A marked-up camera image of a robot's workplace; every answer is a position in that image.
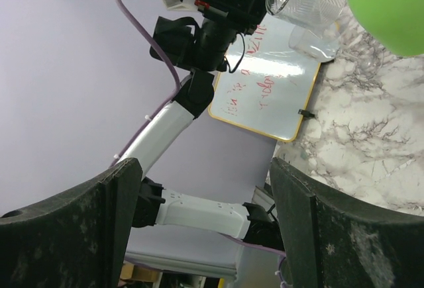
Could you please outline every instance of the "purple cable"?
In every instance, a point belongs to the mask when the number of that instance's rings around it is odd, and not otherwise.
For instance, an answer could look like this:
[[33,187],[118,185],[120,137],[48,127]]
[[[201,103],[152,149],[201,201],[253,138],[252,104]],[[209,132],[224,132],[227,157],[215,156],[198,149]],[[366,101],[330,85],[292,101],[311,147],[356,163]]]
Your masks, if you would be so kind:
[[237,244],[242,245],[242,246],[254,248],[254,249],[257,249],[257,250],[263,250],[265,252],[274,253],[274,254],[279,255],[280,258],[278,260],[278,277],[280,278],[280,281],[281,281],[281,287],[282,288],[290,287],[290,286],[287,286],[286,280],[284,280],[283,274],[281,272],[281,267],[282,267],[284,261],[287,258],[286,252],[283,252],[282,250],[275,250],[275,249],[269,248],[269,247],[263,247],[261,245],[245,243],[242,240],[239,240],[237,238],[234,238],[234,237],[226,235],[226,234],[221,234],[221,235],[224,236],[225,238],[228,238],[229,240],[232,240],[233,242],[236,242]]
[[255,244],[245,243],[242,240],[239,240],[237,238],[234,238],[234,237],[229,236],[229,235],[226,235],[226,234],[221,234],[221,235],[224,236],[225,238],[228,238],[229,240],[232,240],[233,242],[236,242],[237,244],[242,245],[242,246],[246,246],[246,247],[250,247],[250,248],[255,248],[257,250],[263,250],[265,252],[274,253],[274,254],[277,254],[279,256],[282,256],[282,257],[286,258],[286,252],[283,252],[282,250],[275,250],[273,248],[263,247],[261,245],[255,245]]
[[[172,77],[174,78],[174,81],[175,81],[175,89],[172,92],[172,94],[169,97],[167,97],[166,100],[162,104],[160,104],[160,106],[150,115],[150,118],[153,119],[162,110],[162,108],[164,108],[165,105],[168,104],[172,98],[174,98],[176,93],[180,90],[180,87],[181,87],[180,78],[178,77],[178,73],[175,67],[172,65],[169,57],[167,57],[165,52],[160,48],[160,46],[158,45],[158,43],[156,43],[153,37],[150,36],[150,34],[146,31],[146,29],[143,28],[142,25],[137,21],[137,19],[131,14],[131,12],[127,9],[127,7],[124,5],[122,0],[116,0],[116,2],[120,10],[123,12],[123,14],[128,18],[128,20],[130,20],[130,22],[137,29],[137,31],[139,31],[139,33],[143,35],[143,37],[147,40],[147,42],[149,42],[149,44],[153,47],[156,53],[158,53],[162,61],[164,61],[164,63],[170,70]],[[149,120],[146,121],[137,130],[137,132],[131,137],[131,139],[128,141],[125,147],[121,150],[121,152],[119,152],[117,156],[115,156],[115,159],[112,161],[110,166],[114,166],[119,161],[119,159],[123,156],[125,151],[127,151],[130,145],[136,140],[137,136],[147,127],[148,123],[149,123]]]

